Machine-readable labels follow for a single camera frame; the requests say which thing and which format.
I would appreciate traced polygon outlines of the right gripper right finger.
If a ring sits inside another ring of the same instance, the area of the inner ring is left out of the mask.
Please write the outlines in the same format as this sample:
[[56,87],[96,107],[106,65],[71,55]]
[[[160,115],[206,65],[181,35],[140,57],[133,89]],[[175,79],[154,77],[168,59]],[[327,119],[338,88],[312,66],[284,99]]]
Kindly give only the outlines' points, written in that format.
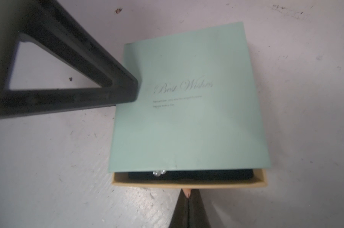
[[169,228],[210,228],[198,189],[181,189]]

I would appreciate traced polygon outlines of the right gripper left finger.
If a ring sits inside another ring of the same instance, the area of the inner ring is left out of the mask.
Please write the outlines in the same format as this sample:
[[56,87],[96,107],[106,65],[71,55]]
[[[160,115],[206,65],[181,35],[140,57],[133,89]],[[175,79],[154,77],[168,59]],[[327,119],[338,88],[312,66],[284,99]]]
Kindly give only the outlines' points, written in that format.
[[0,119],[129,103],[137,90],[58,1],[0,1]]

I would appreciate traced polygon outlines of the mint green jewelry box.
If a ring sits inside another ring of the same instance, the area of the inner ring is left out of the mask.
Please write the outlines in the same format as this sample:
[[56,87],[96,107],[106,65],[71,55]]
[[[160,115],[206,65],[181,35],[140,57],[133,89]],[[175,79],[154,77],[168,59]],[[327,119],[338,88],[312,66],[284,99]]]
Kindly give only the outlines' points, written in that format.
[[[242,22],[124,46],[140,85],[118,104],[109,171],[116,186],[267,185],[270,156]],[[155,177],[153,171],[167,172]]]

